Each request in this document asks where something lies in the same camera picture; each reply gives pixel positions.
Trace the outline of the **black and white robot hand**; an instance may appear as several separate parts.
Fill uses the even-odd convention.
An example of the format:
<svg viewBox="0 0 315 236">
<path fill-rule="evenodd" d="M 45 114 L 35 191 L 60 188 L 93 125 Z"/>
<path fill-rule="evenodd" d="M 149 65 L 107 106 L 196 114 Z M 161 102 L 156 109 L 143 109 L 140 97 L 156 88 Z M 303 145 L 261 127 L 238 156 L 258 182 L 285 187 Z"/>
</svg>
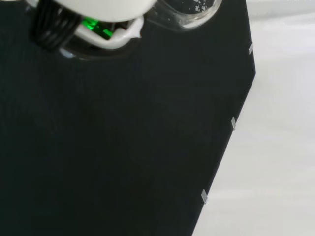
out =
<svg viewBox="0 0 315 236">
<path fill-rule="evenodd" d="M 102 60 L 123 57 L 141 40 L 155 0 L 27 0 L 32 40 L 64 57 Z"/>
</svg>

